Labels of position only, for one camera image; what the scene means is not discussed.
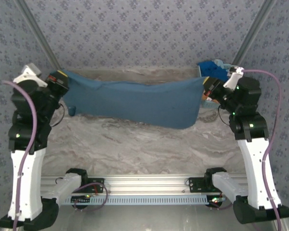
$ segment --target blue cloth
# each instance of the blue cloth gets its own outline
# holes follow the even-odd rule
[[[205,61],[198,63],[200,67],[201,76],[218,78],[226,82],[229,78],[227,77],[228,71],[217,65],[214,61]]]
[[[198,116],[203,78],[146,85],[90,80],[62,71],[69,77],[63,99],[71,116],[86,113],[177,129],[192,126]]]

